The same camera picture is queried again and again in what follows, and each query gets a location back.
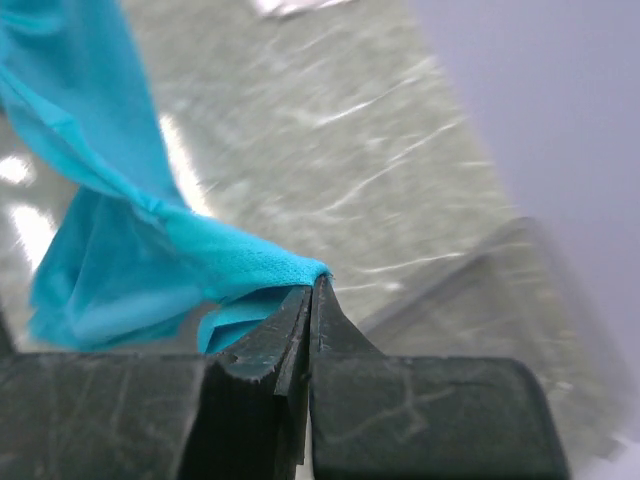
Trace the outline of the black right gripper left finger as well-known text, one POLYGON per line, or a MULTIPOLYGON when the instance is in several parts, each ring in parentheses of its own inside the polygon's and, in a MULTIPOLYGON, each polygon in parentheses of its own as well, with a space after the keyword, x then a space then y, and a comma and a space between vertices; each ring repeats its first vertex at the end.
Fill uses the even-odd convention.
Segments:
POLYGON ((1 337, 5 479, 291 479, 312 291, 216 354, 20 353, 1 337))

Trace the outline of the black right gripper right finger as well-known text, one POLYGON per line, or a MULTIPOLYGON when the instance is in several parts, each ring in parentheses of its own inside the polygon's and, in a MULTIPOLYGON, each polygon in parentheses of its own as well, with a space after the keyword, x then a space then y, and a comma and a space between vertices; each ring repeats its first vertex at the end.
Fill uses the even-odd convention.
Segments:
POLYGON ((533 372, 510 358, 389 356, 346 317, 326 277, 310 313, 318 479, 566 479, 533 372))

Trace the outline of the teal t shirt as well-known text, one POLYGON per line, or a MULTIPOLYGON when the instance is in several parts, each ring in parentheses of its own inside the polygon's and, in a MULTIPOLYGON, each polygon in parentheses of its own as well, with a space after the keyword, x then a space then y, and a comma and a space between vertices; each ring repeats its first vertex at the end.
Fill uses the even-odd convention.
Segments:
POLYGON ((197 347, 212 353, 327 273, 188 206, 116 2, 3 2, 1 102, 78 187, 32 284, 34 339, 80 351, 153 341, 211 302, 197 347))

